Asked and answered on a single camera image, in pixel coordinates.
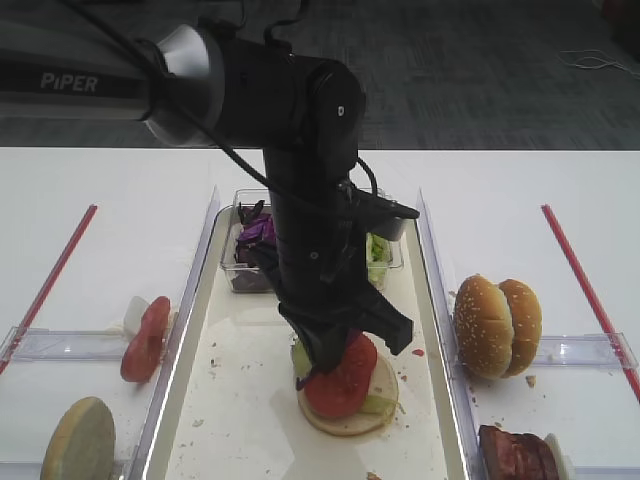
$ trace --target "white cable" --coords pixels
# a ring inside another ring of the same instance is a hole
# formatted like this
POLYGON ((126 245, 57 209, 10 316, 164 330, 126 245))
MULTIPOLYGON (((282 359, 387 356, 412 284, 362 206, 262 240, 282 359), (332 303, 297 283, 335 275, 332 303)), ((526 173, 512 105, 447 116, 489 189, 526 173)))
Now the white cable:
POLYGON ((579 68, 581 70, 600 70, 601 68, 613 67, 623 72, 627 72, 635 80, 640 80, 640 72, 631 70, 620 63, 615 58, 607 55, 602 50, 564 50, 557 55, 558 60, 567 67, 579 68))

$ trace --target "clear plastic tray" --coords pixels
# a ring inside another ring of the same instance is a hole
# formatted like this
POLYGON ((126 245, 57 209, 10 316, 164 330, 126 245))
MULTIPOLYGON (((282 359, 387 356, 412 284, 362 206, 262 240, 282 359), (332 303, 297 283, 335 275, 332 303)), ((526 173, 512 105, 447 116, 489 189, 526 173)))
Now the clear plastic tray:
POLYGON ((468 377, 464 365, 457 355, 456 336, 452 321, 451 295, 448 293, 444 281, 443 265, 438 254, 437 238, 434 234, 433 223, 427 205, 418 196, 418 210, 420 211, 419 227, 423 262, 427 274, 432 304, 434 308, 440 354, 442 356, 447 379, 448 403, 453 409, 460 455, 463 460, 465 478, 468 480, 486 479, 486 470, 481 457, 477 439, 478 428, 481 424, 495 424, 514 433, 532 432, 544 437, 548 433, 558 436, 564 453, 567 451, 579 453, 580 459, 589 459, 580 465, 572 458, 575 465, 577 479, 640 479, 640 457, 637 456, 637 443, 634 438, 636 429, 625 425, 625 434, 629 440, 615 436, 615 432, 622 430, 624 414, 614 421, 610 415, 601 416, 601 412, 615 411, 616 408, 629 408, 634 403, 631 392, 628 396, 609 396, 610 405, 593 404, 591 399, 593 388, 612 389, 612 392, 625 391, 624 376, 618 373, 623 367, 636 368, 638 363, 633 356, 624 336, 615 335, 584 335, 584 336, 549 336, 543 337, 540 350, 531 367, 530 373, 537 373, 548 382, 547 388, 533 390, 526 386, 524 379, 519 377, 509 382, 482 382, 468 377), (622 365, 614 352, 614 346, 624 348, 629 363, 622 365), (544 369, 553 370, 553 374, 545 374, 539 367, 563 367, 544 369), (567 402, 574 401, 575 408, 570 408, 567 402), (578 415, 578 408, 593 409, 590 413, 578 415), (609 419, 594 425, 596 418, 609 419), (587 442, 590 454, 576 451, 573 447, 580 444, 584 448, 582 439, 591 438, 587 442), (602 449, 621 451, 614 456, 613 463, 598 465, 602 449))
MULTIPOLYGON (((380 189, 381 196, 389 198, 380 189)), ((235 293, 265 293, 271 292, 271 286, 257 267, 249 267, 246 263, 237 263, 235 260, 236 240, 242 232, 238 207, 252 207, 259 201, 265 201, 265 213, 271 213, 269 205, 269 193, 267 190, 238 190, 233 199, 233 212, 229 222, 222 260, 220 266, 225 271, 231 290, 235 293)), ((391 260, 387 264, 381 262, 369 266, 369 279, 378 290, 384 290, 387 282, 387 272, 390 268, 402 267, 402 251, 399 242, 389 242, 391 248, 391 260)))
POLYGON ((8 368, 0 376, 0 423, 4 425, 0 478, 40 478, 41 461, 60 417, 75 401, 89 395, 105 401, 114 416, 116 459, 112 478, 150 478, 146 469, 158 440, 158 424, 166 413, 166 398, 176 381, 173 372, 183 339, 188 328, 197 330, 197 326, 191 325, 193 302, 201 285, 218 210, 218 194, 214 191, 179 311, 166 339, 162 364, 147 384, 127 384, 120 377, 120 361, 128 346, 122 332, 44 328, 22 331, 16 327, 8 332, 0 345, 0 359, 10 357, 8 368))

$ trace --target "tomato slice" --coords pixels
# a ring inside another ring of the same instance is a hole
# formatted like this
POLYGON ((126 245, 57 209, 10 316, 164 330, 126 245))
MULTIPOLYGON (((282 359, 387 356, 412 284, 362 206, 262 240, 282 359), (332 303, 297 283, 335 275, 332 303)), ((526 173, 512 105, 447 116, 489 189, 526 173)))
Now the tomato slice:
POLYGON ((377 361, 375 345, 360 334, 347 347, 342 362, 334 371, 314 375, 305 385, 304 394, 311 408, 327 418, 357 413, 367 398, 371 374, 377 361))
POLYGON ((169 299, 158 297, 142 315, 140 331, 129 343, 120 364, 120 375, 125 381, 144 383, 153 376, 162 356, 170 310, 169 299))

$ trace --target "floor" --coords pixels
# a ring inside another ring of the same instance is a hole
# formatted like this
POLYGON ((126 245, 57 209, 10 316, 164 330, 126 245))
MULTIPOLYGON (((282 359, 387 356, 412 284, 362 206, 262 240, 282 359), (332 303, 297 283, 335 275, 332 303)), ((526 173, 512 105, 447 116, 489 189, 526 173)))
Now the floor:
MULTIPOLYGON (((243 35, 255 40, 297 8, 247 1, 243 35)), ((153 40, 198 15, 239 13, 229 0, 91 9, 153 40)), ((0 12, 80 25, 52 0, 0 0, 0 12)), ((640 82, 615 69, 572 69, 556 56, 597 48, 640 70, 589 0, 311 0, 307 20, 282 36, 297 53, 339 59, 360 78, 362 148, 640 150, 640 82)), ((141 124, 0 119, 0 146, 18 145, 162 146, 141 124)))

